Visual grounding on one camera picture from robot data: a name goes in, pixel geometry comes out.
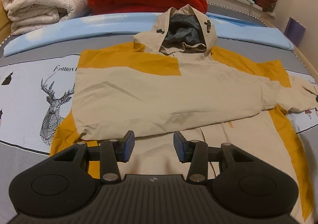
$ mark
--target light blue fabric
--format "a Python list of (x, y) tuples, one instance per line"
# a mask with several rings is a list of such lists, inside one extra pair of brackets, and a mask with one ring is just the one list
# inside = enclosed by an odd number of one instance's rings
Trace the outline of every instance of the light blue fabric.
[[(150, 31), (161, 13), (120, 13), (89, 16), (59, 22), (18, 36), (4, 47), (4, 56), (43, 45), (102, 34), (137, 34)], [(207, 14), (219, 38), (234, 39), (293, 50), (293, 44), (277, 29), (254, 26), (240, 19)]]

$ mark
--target wall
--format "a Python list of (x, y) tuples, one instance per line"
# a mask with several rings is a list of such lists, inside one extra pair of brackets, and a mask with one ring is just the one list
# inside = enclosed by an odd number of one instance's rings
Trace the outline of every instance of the wall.
[(271, 22), (284, 32), (289, 17), (299, 21), (305, 28), (304, 38), (299, 49), (318, 70), (318, 0), (278, 0)]

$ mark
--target bed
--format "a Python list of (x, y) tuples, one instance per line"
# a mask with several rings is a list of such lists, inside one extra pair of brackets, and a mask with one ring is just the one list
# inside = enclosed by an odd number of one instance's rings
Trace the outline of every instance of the bed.
[[(212, 13), (210, 16), (214, 19), (216, 26), (219, 27), (218, 34), (220, 33), (220, 35), (218, 35), (217, 46), (241, 54), (254, 62), (280, 60), (289, 75), (297, 75), (317, 85), (314, 78), (291, 51), (292, 44), (290, 42), (275, 44), (276, 47), (273, 47), (275, 40), (271, 43), (261, 39), (249, 41), (237, 32), (231, 33), (236, 35), (236, 40), (233, 40), (229, 39), (230, 37), (227, 36), (226, 31), (221, 31), (222, 26), (227, 22), (235, 23), (237, 26), (243, 24), (250, 27), (263, 26), (264, 28), (267, 26), (266, 23), (241, 12), (213, 4), (209, 4), (208, 12)], [(49, 29), (46, 27), (50, 35), (50, 41), (44, 38), (48, 32), (45, 33), (46, 28), (43, 28), (41, 34), (39, 32), (37, 32), (38, 34), (31, 33), (29, 35), (31, 39), (29, 40), (15, 39), (14, 36), (9, 36), (1, 44), (0, 56), (4, 53), (7, 56), (0, 58), (0, 82), (2, 83), (0, 85), (0, 223), (6, 223), (15, 216), (15, 210), (8, 196), (8, 187), (11, 180), (18, 173), (49, 156), (51, 140), (47, 139), (47, 136), (54, 134), (57, 125), (63, 121), (71, 109), (72, 100), (66, 98), (71, 97), (74, 93), (74, 79), (79, 54), (86, 49), (98, 50), (124, 42), (131, 42), (132, 35), (135, 32), (123, 31), (122, 28), (130, 29), (130, 24), (134, 24), (134, 20), (113, 19), (114, 25), (116, 22), (120, 22), (118, 29), (103, 34), (101, 28), (98, 29), (98, 33), (94, 31), (98, 28), (96, 28), (97, 25), (107, 25), (107, 22), (95, 17), (92, 20), (93, 27), (84, 30), (78, 27), (81, 30), (78, 30), (77, 35), (70, 33), (66, 37), (60, 34), (61, 30), (59, 28)], [(149, 28), (152, 26), (151, 20), (149, 23), (143, 17), (143, 21), (143, 27)], [(83, 31), (91, 32), (89, 35), (83, 35)], [(49, 89), (55, 94), (53, 103), (46, 100), (49, 92), (45, 86), (46, 83), (50, 85)], [(55, 114), (55, 120), (47, 121), (48, 115), (52, 111)], [(318, 131), (318, 111), (317, 109), (309, 111), (289, 113), (287, 117), (291, 121), (295, 132), (299, 134), (306, 152), (314, 188), (314, 200), (317, 201), (318, 192), (315, 187), (318, 185), (318, 179), (316, 179), (318, 154), (315, 152), (315, 148), (318, 146), (318, 142), (315, 137)], [(189, 130), (184, 133), (185, 137), (191, 136), (191, 139), (201, 139), (200, 135), (201, 133), (197, 133), (196, 130)], [(168, 173), (174, 173), (175, 171), (184, 173), (187, 171), (187, 164), (184, 164), (181, 168), (169, 168), (169, 163), (165, 162), (168, 166), (159, 167), (156, 170), (153, 166), (150, 166), (151, 163), (154, 164), (156, 161), (164, 160), (164, 155), (158, 153), (157, 149), (160, 147), (166, 148), (171, 140), (169, 135), (162, 136), (162, 144), (153, 143), (151, 137), (140, 138), (140, 140), (149, 146), (149, 151), (140, 152), (148, 157), (149, 163), (142, 165), (142, 162), (140, 162), (141, 165), (136, 166), (135, 169), (132, 165), (122, 165), (120, 166), (122, 173), (143, 171), (147, 174), (164, 174), (167, 171)], [(213, 176), (212, 168), (209, 168), (209, 175)], [(306, 223), (314, 223), (316, 209), (315, 206), (313, 211), (308, 212)], [(301, 218), (301, 212), (294, 214)]]

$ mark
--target deer print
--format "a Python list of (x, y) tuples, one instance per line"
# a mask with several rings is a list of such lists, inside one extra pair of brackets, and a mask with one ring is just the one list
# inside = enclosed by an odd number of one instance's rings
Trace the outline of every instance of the deer print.
[(40, 131), (40, 136), (42, 141), (50, 146), (53, 141), (53, 136), (58, 125), (64, 120), (63, 117), (59, 115), (60, 107), (62, 104), (67, 103), (71, 100), (71, 95), (74, 94), (74, 87), (65, 92), (61, 98), (56, 98), (54, 96), (55, 92), (53, 91), (54, 81), (49, 86), (46, 85), (46, 82), (43, 84), (43, 79), (41, 80), (41, 89), (48, 94), (47, 102), (50, 104), (49, 110), (44, 117), (42, 128)]

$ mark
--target mushroom print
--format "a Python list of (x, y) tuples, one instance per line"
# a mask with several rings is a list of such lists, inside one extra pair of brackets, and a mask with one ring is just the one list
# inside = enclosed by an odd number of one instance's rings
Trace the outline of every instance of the mushroom print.
[(310, 111), (310, 110), (306, 110), (306, 111), (305, 111), (305, 114), (308, 114), (308, 116), (309, 116), (309, 119), (311, 119), (311, 116), (310, 116), (310, 114), (311, 114), (311, 111)]

